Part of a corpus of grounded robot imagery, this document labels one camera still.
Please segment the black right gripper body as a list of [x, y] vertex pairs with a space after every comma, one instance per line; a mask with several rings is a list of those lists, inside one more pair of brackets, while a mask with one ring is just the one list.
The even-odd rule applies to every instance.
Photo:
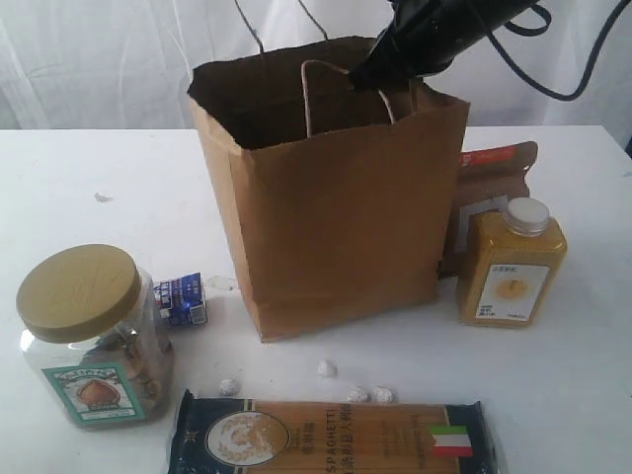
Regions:
[[404, 61], [452, 60], [483, 39], [488, 32], [508, 26], [532, 36], [513, 19], [538, 10], [535, 1], [393, 1], [393, 18], [378, 41], [393, 41]]

